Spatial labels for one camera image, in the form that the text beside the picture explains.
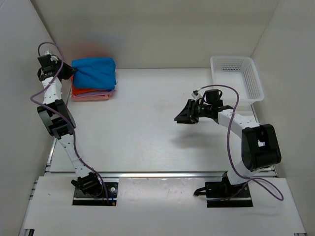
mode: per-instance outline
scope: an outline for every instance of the pink towel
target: pink towel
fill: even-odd
[[[77,97],[75,95],[71,96],[71,100],[75,102],[87,102],[87,101],[103,101],[108,100],[110,95],[93,95],[88,97]]]

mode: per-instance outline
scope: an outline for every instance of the orange towel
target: orange towel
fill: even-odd
[[[91,88],[75,88],[73,85],[73,76],[71,77],[71,83],[72,83],[72,94],[73,95],[79,95],[86,92],[95,92],[97,89],[91,89]]]

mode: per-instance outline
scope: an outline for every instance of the white wall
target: white wall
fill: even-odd
[[[309,235],[315,235],[315,0],[280,0],[253,59],[265,99],[261,122],[274,125],[288,179]]]
[[[0,235],[16,236],[51,137],[29,97],[42,89],[37,46],[51,41],[27,0],[0,0]]]
[[[250,56],[278,1],[33,0],[33,3],[68,59],[91,50],[110,51],[118,68],[204,68],[210,66],[213,55]]]

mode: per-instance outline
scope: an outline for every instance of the stack of towels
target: stack of towels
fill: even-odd
[[[116,64],[112,58],[85,58],[72,61],[73,101],[108,100],[116,86]]]

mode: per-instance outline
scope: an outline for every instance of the white table surface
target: white table surface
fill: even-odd
[[[83,159],[100,172],[227,171],[227,129],[208,118],[177,124],[193,90],[212,83],[210,69],[117,70],[117,91],[108,101],[72,102]],[[239,113],[254,119],[251,107]],[[241,140],[231,135],[235,162]],[[57,143],[51,172],[73,172]]]
[[[116,207],[72,206],[72,177],[40,177],[24,224],[33,236],[293,236],[305,233],[286,179],[271,197],[251,182],[253,207],[207,208],[202,178],[119,179]]]

